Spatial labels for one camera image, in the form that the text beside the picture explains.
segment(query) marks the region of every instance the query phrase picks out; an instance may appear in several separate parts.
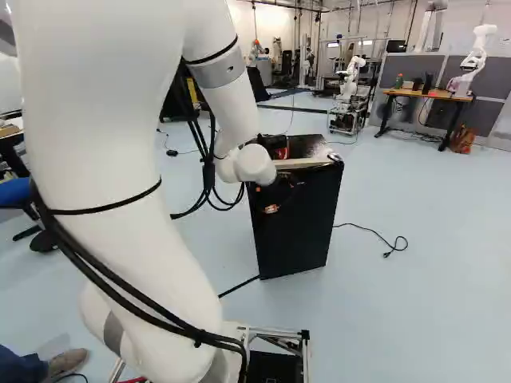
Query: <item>person's foot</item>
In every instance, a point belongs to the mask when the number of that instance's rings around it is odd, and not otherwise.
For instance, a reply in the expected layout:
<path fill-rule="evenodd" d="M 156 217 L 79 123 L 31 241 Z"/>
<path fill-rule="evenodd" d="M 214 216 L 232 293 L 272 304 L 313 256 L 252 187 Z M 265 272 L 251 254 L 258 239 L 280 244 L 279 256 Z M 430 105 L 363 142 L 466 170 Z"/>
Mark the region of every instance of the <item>person's foot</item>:
<path fill-rule="evenodd" d="M 88 356 L 89 351 L 86 349 L 70 349 L 53 357 L 48 361 L 48 377 L 44 380 L 44 383 L 56 381 L 68 373 L 79 370 L 87 361 Z"/>

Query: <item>person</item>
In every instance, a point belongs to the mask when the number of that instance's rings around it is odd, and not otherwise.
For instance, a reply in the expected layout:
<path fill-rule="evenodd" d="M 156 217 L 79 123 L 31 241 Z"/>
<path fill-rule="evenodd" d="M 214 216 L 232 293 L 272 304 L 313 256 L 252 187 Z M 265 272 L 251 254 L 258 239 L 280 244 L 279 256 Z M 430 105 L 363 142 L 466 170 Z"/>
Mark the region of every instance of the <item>person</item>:
<path fill-rule="evenodd" d="M 0 380 L 2 383 L 52 383 L 76 372 L 88 356 L 86 349 L 69 349 L 42 361 L 36 353 L 20 357 L 0 345 Z"/>

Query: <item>blue chair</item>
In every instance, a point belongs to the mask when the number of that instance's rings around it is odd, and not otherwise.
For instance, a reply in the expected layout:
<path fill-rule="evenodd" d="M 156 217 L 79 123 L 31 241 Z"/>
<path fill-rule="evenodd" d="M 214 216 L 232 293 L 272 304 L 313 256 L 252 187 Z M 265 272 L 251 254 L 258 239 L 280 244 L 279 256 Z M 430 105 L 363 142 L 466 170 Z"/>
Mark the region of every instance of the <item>blue chair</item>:
<path fill-rule="evenodd" d="M 38 213 L 32 207 L 32 200 L 30 199 L 30 179 L 28 177 L 15 178 L 0 183 L 0 209 L 20 209 L 33 221 L 39 220 Z M 13 241 L 19 241 L 39 231 L 43 231 L 43 228 L 39 225 L 34 225 L 16 234 L 13 237 Z M 30 249 L 32 251 L 47 252 L 54 248 L 54 242 L 46 231 L 40 233 L 30 243 Z"/>

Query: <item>gray floor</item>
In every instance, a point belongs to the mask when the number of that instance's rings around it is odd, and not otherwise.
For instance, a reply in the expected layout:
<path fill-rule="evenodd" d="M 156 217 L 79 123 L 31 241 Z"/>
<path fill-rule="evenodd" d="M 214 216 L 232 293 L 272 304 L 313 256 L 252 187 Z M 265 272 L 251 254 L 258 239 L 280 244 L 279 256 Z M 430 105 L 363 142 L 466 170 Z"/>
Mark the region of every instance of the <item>gray floor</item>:
<path fill-rule="evenodd" d="M 260 115 L 269 133 L 291 121 L 287 111 Z M 326 125 L 325 115 L 295 113 L 288 133 L 325 133 Z M 169 147 L 193 149 L 183 124 L 161 128 Z M 435 144 L 376 140 L 374 132 L 366 128 L 353 145 L 332 144 L 346 161 L 336 222 L 372 227 L 388 239 L 404 235 L 408 251 L 383 259 L 386 248 L 372 235 L 336 229 L 326 267 L 230 294 L 222 300 L 226 319 L 309 329 L 316 383 L 509 381 L 511 154 L 481 147 L 469 156 L 439 153 Z M 167 157 L 163 142 L 159 135 L 156 161 L 168 209 L 182 211 L 199 193 L 198 155 Z M 236 189 L 221 188 L 226 197 Z M 60 253 L 34 254 L 28 239 L 10 241 L 30 224 L 25 216 L 0 223 L 0 342 L 43 356 L 88 347 L 84 372 L 90 383 L 103 383 L 114 357 L 81 323 L 84 279 Z M 257 274 L 246 200 L 229 213 L 205 207 L 177 225 L 218 292 Z"/>

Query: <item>table leg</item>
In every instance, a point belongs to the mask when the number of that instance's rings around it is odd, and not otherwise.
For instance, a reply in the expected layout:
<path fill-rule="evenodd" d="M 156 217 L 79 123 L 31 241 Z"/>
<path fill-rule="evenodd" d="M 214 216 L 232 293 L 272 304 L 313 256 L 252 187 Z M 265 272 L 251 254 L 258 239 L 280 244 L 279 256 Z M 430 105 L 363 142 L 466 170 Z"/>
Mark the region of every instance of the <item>table leg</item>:
<path fill-rule="evenodd" d="M 394 98 L 396 98 L 396 96 L 392 94 L 390 94 L 387 98 L 385 108 L 383 109 L 382 124 L 380 125 L 379 132 L 374 135 L 374 138 L 378 138 L 384 135 L 390 129 L 388 126 L 386 126 L 386 122 L 389 120 L 390 108 L 392 108 L 392 102 L 394 102 Z"/>
<path fill-rule="evenodd" d="M 442 142 L 440 143 L 440 146 L 438 147 L 439 152 L 443 152 L 446 150 L 446 148 L 450 144 L 450 137 L 453 133 L 453 130 L 456 128 L 456 123 L 458 122 L 458 118 L 461 114 L 461 110 L 463 109 L 463 103 L 462 102 L 456 102 L 456 110 L 454 111 L 453 118 L 450 121 L 450 125 L 447 128 L 447 133 Z"/>

